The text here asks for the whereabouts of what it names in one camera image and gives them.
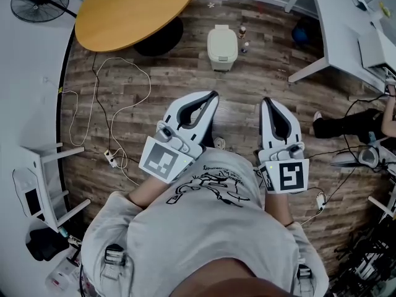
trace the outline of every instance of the plug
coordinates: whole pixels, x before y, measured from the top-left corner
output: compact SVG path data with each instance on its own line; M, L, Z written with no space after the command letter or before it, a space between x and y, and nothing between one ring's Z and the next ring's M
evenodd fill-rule
M114 168L114 167L118 166L117 159L114 158L114 155L109 150L107 150L104 154L105 154L105 157L107 158L109 164L111 165L111 167Z
M318 195L316 196L316 204L317 204L317 208L319 209L319 211L322 211L325 209L326 203L325 203L323 192L318 193Z

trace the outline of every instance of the person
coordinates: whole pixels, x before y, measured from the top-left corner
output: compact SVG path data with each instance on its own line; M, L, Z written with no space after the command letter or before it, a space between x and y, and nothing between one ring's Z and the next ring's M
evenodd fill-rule
M112 244L129 268L109 280ZM329 285L288 196L266 194L263 210L251 163L209 147L170 185L151 176L126 195L113 192L84 236L82 265L105 297L316 297Z
M317 111L314 116L313 128L318 139L329 139L341 135L356 135L360 142L368 144L387 136L396 137L396 121L394 121L395 86L388 85L389 98L384 112L377 109L351 114L341 119L323 119ZM383 145L396 147L395 140L387 140Z

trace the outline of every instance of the buckle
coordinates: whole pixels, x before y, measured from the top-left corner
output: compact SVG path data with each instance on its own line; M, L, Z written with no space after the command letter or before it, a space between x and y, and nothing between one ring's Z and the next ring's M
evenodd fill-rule
M118 244L111 244L105 250L105 263L108 265L125 266L124 249Z
M311 269L308 266L300 264L298 266L297 278L304 279L304 278L311 278L311 277L312 277Z

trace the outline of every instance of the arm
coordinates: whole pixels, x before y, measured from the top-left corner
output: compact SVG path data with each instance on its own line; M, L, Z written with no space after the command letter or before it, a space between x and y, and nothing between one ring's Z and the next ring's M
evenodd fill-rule
M82 265L99 293L101 293L100 274L105 264L105 249L114 243L126 248L128 226L141 211L140 207L126 199L119 191L115 191L85 232L81 247Z
M329 287L329 278L318 253L308 241L303 228L299 223L293 222L287 194L265 194L265 211L274 219L284 225L293 235L298 245L299 259L308 266L312 272L314 297L324 296ZM295 281L295 293L300 294L299 280Z
M287 194L269 194L266 192L264 210L284 226L288 226L294 221L290 213Z
M140 208L147 208L169 186L169 184L160 181L158 178L150 176L138 188L129 193L128 199Z
M394 97L396 95L395 86L388 85L388 90L391 97L388 98L386 104L381 131L386 136L396 137L396 121L393 121L396 102L396 98Z

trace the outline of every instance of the fan grille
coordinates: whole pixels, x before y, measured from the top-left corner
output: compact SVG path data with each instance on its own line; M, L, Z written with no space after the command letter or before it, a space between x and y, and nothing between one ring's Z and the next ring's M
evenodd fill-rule
M52 1L65 8L69 5L69 0ZM11 10L18 19L33 23L48 22L64 13L46 0L11 0Z

